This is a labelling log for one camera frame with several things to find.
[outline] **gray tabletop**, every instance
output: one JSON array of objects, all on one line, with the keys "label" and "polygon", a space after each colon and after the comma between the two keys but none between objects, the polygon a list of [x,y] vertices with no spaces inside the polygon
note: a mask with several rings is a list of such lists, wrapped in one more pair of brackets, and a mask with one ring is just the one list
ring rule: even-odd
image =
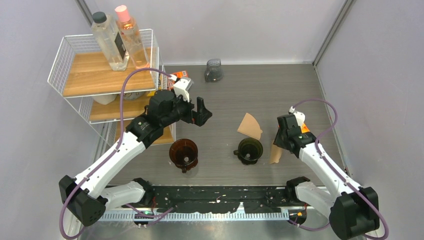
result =
[{"label": "gray tabletop", "polygon": [[[176,125],[177,139],[187,138],[197,144],[198,165],[183,174],[171,163],[171,145],[155,145],[128,163],[111,184],[144,178],[155,185],[285,185],[290,179],[305,176],[322,185],[314,172],[288,151],[279,163],[268,163],[277,117],[287,114],[290,106],[301,100],[322,98],[311,64],[227,65],[223,66],[223,80],[213,83],[204,81],[204,66],[166,67],[168,73],[182,70],[187,70],[195,82],[189,91],[191,99],[204,98],[206,108],[213,113],[202,127],[181,121]],[[316,136],[330,126],[323,103],[308,102],[296,109],[305,113],[305,123]],[[263,155],[255,165],[243,165],[233,155],[247,137],[237,132],[246,113],[256,118],[263,131]],[[329,133],[321,143],[342,166],[334,135]]]}]

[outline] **plastic bottle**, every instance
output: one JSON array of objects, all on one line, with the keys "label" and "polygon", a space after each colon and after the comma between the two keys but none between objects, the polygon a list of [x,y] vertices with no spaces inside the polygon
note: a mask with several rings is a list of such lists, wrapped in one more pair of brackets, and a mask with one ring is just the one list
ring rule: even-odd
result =
[{"label": "plastic bottle", "polygon": [[142,36],[136,20],[130,16],[125,5],[115,8],[115,12],[118,16],[116,24],[118,25],[119,33],[135,68],[148,68],[150,66],[149,58],[143,46]]},{"label": "plastic bottle", "polygon": [[129,55],[126,51],[116,21],[102,11],[92,15],[91,31],[113,71],[125,71]]}]

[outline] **white wire rack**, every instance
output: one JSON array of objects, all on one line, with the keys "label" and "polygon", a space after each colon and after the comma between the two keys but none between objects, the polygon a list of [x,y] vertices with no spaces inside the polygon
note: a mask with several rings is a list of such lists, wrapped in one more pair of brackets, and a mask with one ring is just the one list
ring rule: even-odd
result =
[{"label": "white wire rack", "polygon": [[[156,40],[156,36],[152,29],[140,30],[141,39],[145,48],[150,49],[150,67],[155,69],[165,70],[161,55],[159,53],[159,46]],[[53,66],[51,67],[50,74],[47,82],[50,84],[61,96],[63,96],[66,82],[71,70],[72,63],[76,54],[83,53],[95,53],[101,52],[99,45],[92,34],[86,35],[69,35],[62,38],[59,49],[54,59]],[[150,72],[154,81],[154,89],[146,89],[144,91],[125,91],[130,92],[145,92],[159,89],[168,88],[168,79],[162,74],[159,75],[156,71]],[[119,94],[119,92],[113,92],[108,94]],[[64,99],[72,106],[72,108],[96,131],[96,133],[109,145],[113,145],[115,142],[115,133],[117,130],[117,122],[119,119],[105,119],[99,121],[90,121],[90,113],[93,107],[93,98],[91,95],[87,96],[72,96],[64,97]],[[175,140],[175,124],[171,126],[172,136]]]},{"label": "white wire rack", "polygon": [[[152,29],[140,30],[141,40],[145,48],[150,48],[150,67],[159,69],[160,54],[159,46],[156,37]],[[63,96],[66,81],[71,70],[72,63],[76,54],[83,53],[96,53],[101,52],[99,45],[97,44],[92,34],[85,35],[69,35],[62,38],[62,41],[57,51],[56,58],[54,59],[53,66],[48,76],[47,82]],[[155,89],[158,89],[158,76],[159,73],[155,71],[150,72]],[[125,91],[126,93],[131,92],[142,92],[142,91]],[[108,94],[118,94],[119,92],[112,92]],[[67,98],[79,98],[78,96],[69,96]]]}]

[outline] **orange sticker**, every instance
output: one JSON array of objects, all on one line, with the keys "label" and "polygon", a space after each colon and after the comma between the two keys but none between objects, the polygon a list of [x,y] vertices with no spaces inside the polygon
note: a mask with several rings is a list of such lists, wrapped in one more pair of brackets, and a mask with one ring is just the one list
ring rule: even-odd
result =
[{"label": "orange sticker", "polygon": [[304,134],[304,133],[307,133],[307,132],[310,132],[309,131],[309,128],[306,126],[306,124],[303,124],[302,125],[302,127],[300,127],[300,129],[302,129],[302,133]]}]

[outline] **metal frame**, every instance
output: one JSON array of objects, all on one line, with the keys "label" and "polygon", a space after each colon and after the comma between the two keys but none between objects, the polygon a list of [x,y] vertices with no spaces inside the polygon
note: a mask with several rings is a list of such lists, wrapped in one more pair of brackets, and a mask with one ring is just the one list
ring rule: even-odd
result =
[{"label": "metal frame", "polygon": [[327,37],[325,37],[324,42],[322,43],[321,48],[318,51],[318,54],[315,57],[315,60],[312,62],[312,65],[314,68],[317,67],[318,63],[320,62],[321,58],[323,57],[324,53],[327,50],[327,47],[329,46],[330,42],[332,41],[334,35],[339,30],[340,26],[342,25],[343,21],[345,20],[346,16],[348,15],[352,5],[356,2],[356,0],[346,0],[343,4],[343,6],[340,9],[340,12],[338,13],[333,25],[331,26],[330,31],[327,34]]},{"label": "metal frame", "polygon": [[78,5],[79,10],[81,10],[82,15],[84,15],[85,20],[88,25],[91,26],[93,24],[93,15],[90,11],[89,6],[87,5],[85,0],[75,0],[76,5]]}]

